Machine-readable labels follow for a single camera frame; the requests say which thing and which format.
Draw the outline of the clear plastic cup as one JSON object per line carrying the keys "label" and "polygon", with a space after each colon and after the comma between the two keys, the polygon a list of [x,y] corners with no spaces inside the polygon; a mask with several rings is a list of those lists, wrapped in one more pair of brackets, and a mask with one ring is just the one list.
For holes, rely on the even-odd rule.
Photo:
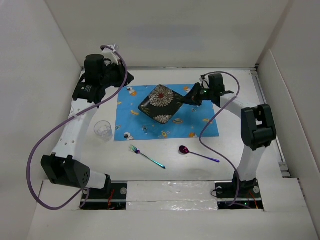
{"label": "clear plastic cup", "polygon": [[111,124],[108,121],[102,120],[95,124],[94,133],[103,141],[108,142],[113,138]]}

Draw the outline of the dark floral square plate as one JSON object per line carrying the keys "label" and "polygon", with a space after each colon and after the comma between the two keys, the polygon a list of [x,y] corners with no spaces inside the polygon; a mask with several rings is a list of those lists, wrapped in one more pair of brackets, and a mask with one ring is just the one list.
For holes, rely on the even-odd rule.
{"label": "dark floral square plate", "polygon": [[182,107],[183,98],[181,94],[160,84],[140,103],[138,109],[157,123],[164,125]]}

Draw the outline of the blue space-print cloth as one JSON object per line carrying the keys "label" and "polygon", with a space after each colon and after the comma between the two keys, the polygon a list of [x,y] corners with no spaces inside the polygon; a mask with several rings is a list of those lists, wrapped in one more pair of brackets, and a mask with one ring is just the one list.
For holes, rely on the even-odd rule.
{"label": "blue space-print cloth", "polygon": [[117,99],[114,140],[159,140],[197,138],[215,114],[210,101],[201,106],[184,104],[166,124],[160,124],[138,109],[155,85],[127,86]]}

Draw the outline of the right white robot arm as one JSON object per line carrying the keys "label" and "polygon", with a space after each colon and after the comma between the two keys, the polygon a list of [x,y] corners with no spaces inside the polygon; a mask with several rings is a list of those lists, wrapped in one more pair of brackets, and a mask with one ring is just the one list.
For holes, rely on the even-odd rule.
{"label": "right white robot arm", "polygon": [[[223,76],[235,80],[237,90],[226,90]],[[255,186],[257,170],[266,149],[277,137],[272,109],[268,104],[254,104],[239,97],[239,80],[231,73],[213,71],[202,74],[200,82],[183,98],[183,102],[200,106],[210,101],[219,111],[208,121],[212,123],[222,111],[228,111],[240,119],[240,136],[243,152],[238,166],[234,166],[231,191],[237,197],[243,197]]]}

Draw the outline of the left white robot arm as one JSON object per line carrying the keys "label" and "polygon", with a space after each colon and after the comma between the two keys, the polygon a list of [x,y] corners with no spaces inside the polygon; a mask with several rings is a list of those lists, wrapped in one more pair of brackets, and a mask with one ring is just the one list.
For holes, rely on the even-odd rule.
{"label": "left white robot arm", "polygon": [[94,189],[95,194],[103,199],[111,194],[110,176],[92,171],[81,163],[81,153],[90,122],[106,95],[106,89],[124,87],[133,80],[115,52],[86,56],[84,73],[72,94],[69,113],[72,120],[65,125],[51,154],[41,159],[41,166],[52,184]]}

